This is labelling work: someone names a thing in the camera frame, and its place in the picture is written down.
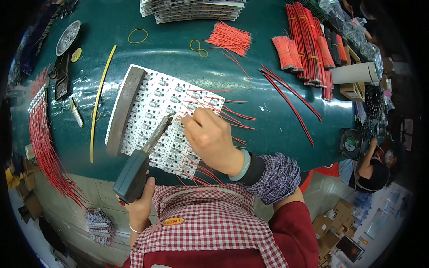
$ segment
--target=worker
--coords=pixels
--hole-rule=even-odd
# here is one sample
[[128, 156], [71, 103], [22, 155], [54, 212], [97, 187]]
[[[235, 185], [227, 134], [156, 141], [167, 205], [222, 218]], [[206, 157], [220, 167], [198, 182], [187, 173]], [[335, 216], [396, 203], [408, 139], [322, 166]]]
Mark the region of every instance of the worker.
[[371, 33], [377, 30], [377, 18], [372, 14], [371, 4], [368, 0], [341, 0], [342, 7], [352, 18], [365, 18], [363, 25], [366, 29], [365, 37], [368, 41], [373, 41]]
[[369, 150], [360, 162], [346, 159], [340, 161], [338, 173], [341, 181], [362, 193], [374, 193], [389, 186], [400, 172], [405, 146], [401, 142], [388, 143], [387, 147], [375, 150], [378, 141], [371, 140]]
[[[131, 255], [123, 267], [317, 267], [317, 240], [296, 161], [239, 151], [230, 125], [210, 109], [197, 108], [182, 123], [201, 160], [242, 183], [159, 186], [150, 177], [141, 199], [125, 205]], [[274, 208], [268, 224], [254, 216], [254, 195]], [[157, 223], [148, 219], [151, 200]]]

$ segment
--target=floor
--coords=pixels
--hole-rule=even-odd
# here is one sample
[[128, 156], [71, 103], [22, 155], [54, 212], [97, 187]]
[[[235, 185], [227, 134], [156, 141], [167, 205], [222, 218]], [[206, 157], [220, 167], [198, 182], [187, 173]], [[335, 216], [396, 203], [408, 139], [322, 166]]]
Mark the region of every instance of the floor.
[[[59, 235], [82, 252], [103, 262], [121, 266], [130, 254], [130, 229], [128, 215], [124, 207], [118, 204], [113, 194], [113, 182], [72, 175], [73, 180], [88, 197], [88, 208], [101, 208], [113, 222], [118, 235], [112, 247], [106, 248], [89, 238], [85, 209], [80, 208], [71, 199], [64, 198], [52, 188], [46, 177], [40, 172], [35, 174], [34, 189], [44, 214]], [[340, 198], [353, 201], [354, 190], [342, 183], [339, 178], [314, 173], [304, 200], [313, 220], [318, 214], [334, 208]], [[273, 215], [272, 206], [266, 206], [255, 199], [254, 212], [268, 221]], [[150, 220], [157, 221], [155, 208], [152, 208]]]

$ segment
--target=teal workbench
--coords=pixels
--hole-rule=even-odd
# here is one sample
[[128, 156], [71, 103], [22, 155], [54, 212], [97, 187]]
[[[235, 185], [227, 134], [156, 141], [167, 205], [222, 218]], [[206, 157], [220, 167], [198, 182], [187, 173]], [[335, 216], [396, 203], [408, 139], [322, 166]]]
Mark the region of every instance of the teal workbench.
[[[155, 24], [153, 15], [145, 18], [140, 16], [138, 0], [81, 0], [75, 13], [65, 19], [57, 19], [52, 25], [33, 75], [9, 93], [13, 100], [14, 151], [25, 155], [24, 147], [30, 143], [27, 109], [32, 81], [43, 68], [55, 62], [55, 46], [65, 28], [71, 22], [80, 20], [82, 27], [76, 45], [83, 52], [79, 61], [71, 65], [71, 84], [73, 98], [79, 101], [79, 112], [85, 124], [83, 128], [78, 127], [70, 112], [69, 102], [56, 102], [54, 93], [49, 92], [51, 102], [48, 117], [52, 122], [52, 140], [69, 173], [114, 181], [121, 171], [126, 158], [108, 156], [104, 139], [120, 83], [130, 63], [175, 76], [207, 90], [231, 89], [220, 95], [227, 99], [248, 101], [229, 104], [228, 107], [257, 118], [256, 121], [243, 122], [256, 130], [232, 127], [233, 136], [246, 140], [247, 149], [255, 154], [281, 152], [296, 160], [301, 171], [343, 159], [338, 153], [340, 129], [353, 125], [352, 102], [342, 97], [338, 90], [334, 91], [333, 101], [323, 101], [320, 89], [303, 86], [294, 75], [280, 70], [278, 54], [271, 38], [284, 34], [283, 29], [288, 29], [284, 5], [284, 1], [278, 0], [250, 0], [237, 21], [227, 22], [252, 33], [255, 43], [246, 57], [238, 59], [251, 77], [248, 80], [235, 63], [222, 55], [221, 50], [209, 49], [206, 58], [190, 50], [190, 41], [208, 38], [216, 21]], [[149, 37], [143, 43], [130, 44], [128, 35], [136, 28], [146, 29]], [[141, 40], [144, 36], [143, 31], [137, 31], [132, 39]], [[101, 117], [95, 128], [94, 163], [90, 163], [90, 112], [94, 109], [101, 75], [113, 45], [118, 47], [103, 86], [102, 104], [98, 108]], [[212, 46], [201, 42], [202, 48]], [[323, 116], [321, 123], [299, 99], [284, 89], [304, 120], [314, 140], [314, 147], [291, 108], [258, 72], [261, 63], [288, 82]], [[157, 184], [180, 184], [175, 176], [159, 169], [153, 168], [151, 174], [157, 177]]]

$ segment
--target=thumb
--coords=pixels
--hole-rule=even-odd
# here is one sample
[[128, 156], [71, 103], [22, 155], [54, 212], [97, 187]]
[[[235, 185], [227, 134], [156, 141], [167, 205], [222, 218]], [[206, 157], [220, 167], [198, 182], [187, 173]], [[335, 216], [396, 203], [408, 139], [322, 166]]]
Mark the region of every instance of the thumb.
[[143, 189], [143, 194], [140, 200], [143, 200], [143, 202], [151, 202], [152, 197], [154, 196], [154, 192], [155, 192], [155, 178], [150, 177], [146, 182], [146, 185], [145, 185], [145, 188]]

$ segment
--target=white circuit board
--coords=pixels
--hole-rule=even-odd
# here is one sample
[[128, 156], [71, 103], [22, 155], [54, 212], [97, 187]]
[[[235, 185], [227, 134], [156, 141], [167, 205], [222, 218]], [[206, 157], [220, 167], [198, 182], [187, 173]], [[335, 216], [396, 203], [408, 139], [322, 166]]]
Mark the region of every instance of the white circuit board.
[[149, 156], [151, 159], [149, 165], [167, 173], [177, 174], [181, 178], [191, 179], [200, 158], [195, 153], [186, 152], [192, 151], [192, 148], [184, 135], [184, 127], [179, 116], [192, 115], [197, 107], [207, 108], [208, 106], [214, 107], [214, 112], [218, 114], [217, 110], [222, 109], [225, 99], [175, 77], [131, 64], [113, 106], [107, 127], [106, 144], [116, 104], [131, 67], [145, 69], [147, 74], [128, 118], [121, 152], [131, 155], [135, 149], [141, 150], [162, 118], [175, 111], [172, 124]]

